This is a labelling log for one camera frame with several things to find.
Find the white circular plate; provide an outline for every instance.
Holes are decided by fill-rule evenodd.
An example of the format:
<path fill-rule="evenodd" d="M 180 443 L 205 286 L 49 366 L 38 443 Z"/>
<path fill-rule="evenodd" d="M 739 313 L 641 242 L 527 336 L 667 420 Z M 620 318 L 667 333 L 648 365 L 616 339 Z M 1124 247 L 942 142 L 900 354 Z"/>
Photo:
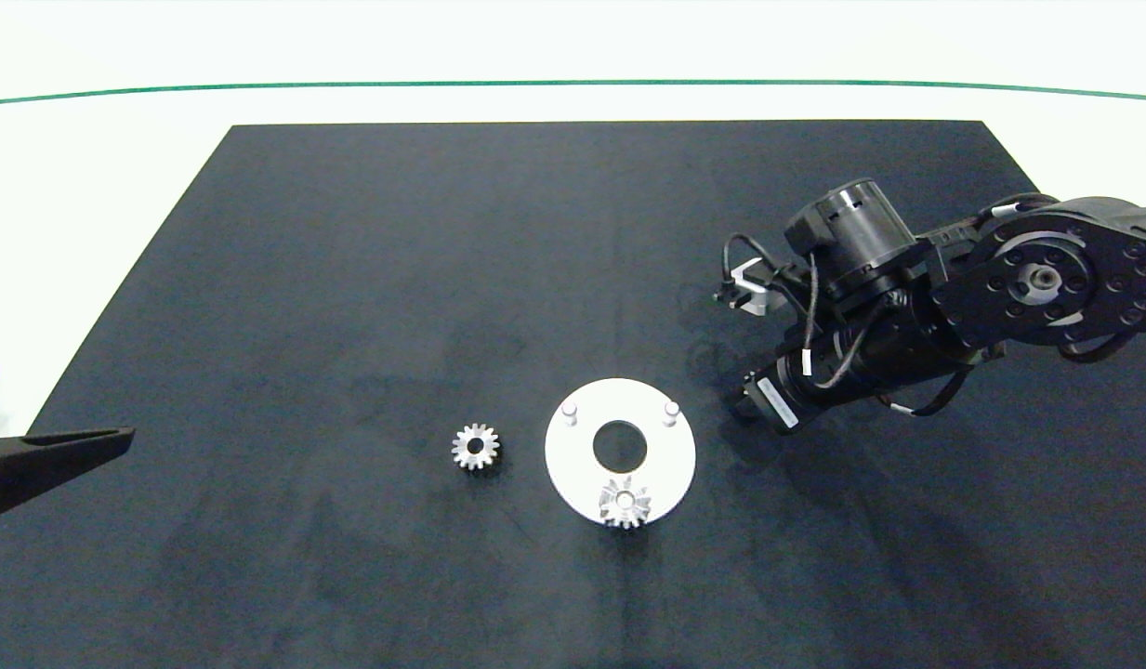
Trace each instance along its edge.
<path fill-rule="evenodd" d="M 684 498 L 696 471 L 696 443 L 683 414 L 670 398 L 631 378 L 603 378 L 580 386 L 556 408 L 543 444 L 548 475 L 565 503 L 594 522 L 603 522 L 602 491 L 611 481 L 631 479 L 631 489 L 646 488 L 646 522 L 659 520 Z M 575 407 L 570 416 L 568 410 Z M 607 423 L 628 423 L 643 433 L 646 457 L 631 471 L 606 470 L 592 452 L 597 430 Z"/>

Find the green line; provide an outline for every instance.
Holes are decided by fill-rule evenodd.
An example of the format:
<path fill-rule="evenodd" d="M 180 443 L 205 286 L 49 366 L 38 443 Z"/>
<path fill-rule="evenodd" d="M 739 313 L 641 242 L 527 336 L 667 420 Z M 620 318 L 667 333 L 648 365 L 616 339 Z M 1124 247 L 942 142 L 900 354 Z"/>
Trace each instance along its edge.
<path fill-rule="evenodd" d="M 1121 101 L 1146 101 L 1146 95 L 1140 93 L 1049 88 L 1045 86 L 1013 86 L 1006 84 L 971 84 L 970 81 L 890 81 L 863 79 L 551 79 L 503 81 L 270 81 L 269 84 L 146 86 L 141 88 L 108 88 L 104 90 L 79 90 L 76 93 L 53 93 L 50 95 L 2 97 L 0 99 L 0 105 L 10 105 L 15 102 L 65 101 L 70 97 L 129 95 L 135 93 L 179 93 L 186 90 L 237 90 L 246 88 L 468 88 L 490 86 L 897 86 L 911 88 L 1015 90 L 1021 93 L 1084 95 L 1089 97 L 1117 97 Z"/>

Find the dark blue mat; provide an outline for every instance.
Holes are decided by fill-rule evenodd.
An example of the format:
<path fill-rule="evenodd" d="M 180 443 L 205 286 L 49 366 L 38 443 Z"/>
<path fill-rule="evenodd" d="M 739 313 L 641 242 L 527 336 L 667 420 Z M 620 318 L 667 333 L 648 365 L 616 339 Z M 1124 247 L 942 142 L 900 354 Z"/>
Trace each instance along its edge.
<path fill-rule="evenodd" d="M 0 669 L 1146 667 L 1145 337 L 932 419 L 725 414 L 788 321 L 709 300 L 721 243 L 858 176 L 918 231 L 1031 189 L 976 123 L 234 128 L 33 426 L 139 435 L 0 517 Z M 631 536 L 543 465 L 599 377 L 696 432 Z"/>

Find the gear hole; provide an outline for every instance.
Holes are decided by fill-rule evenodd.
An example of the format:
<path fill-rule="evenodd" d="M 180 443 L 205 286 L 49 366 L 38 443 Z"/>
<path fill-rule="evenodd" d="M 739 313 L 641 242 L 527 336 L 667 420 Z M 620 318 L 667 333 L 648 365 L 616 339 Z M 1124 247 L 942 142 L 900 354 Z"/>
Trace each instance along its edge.
<path fill-rule="evenodd" d="M 646 440 L 639 428 L 625 420 L 614 420 L 592 436 L 592 454 L 597 462 L 614 474 L 626 474 L 646 459 Z"/>

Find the spur gear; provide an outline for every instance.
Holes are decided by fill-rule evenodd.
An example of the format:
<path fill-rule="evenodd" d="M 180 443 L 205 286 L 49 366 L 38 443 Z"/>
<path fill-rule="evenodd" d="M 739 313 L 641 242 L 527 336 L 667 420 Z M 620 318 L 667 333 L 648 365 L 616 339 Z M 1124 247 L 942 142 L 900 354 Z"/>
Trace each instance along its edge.
<path fill-rule="evenodd" d="M 482 470 L 497 458 L 497 435 L 486 424 L 465 425 L 453 440 L 453 462 L 465 470 Z"/>
<path fill-rule="evenodd" d="M 611 528 L 633 529 L 646 522 L 651 513 L 651 496 L 646 488 L 635 490 L 629 475 L 619 486 L 614 479 L 602 487 L 597 504 L 602 507 L 602 521 Z"/>

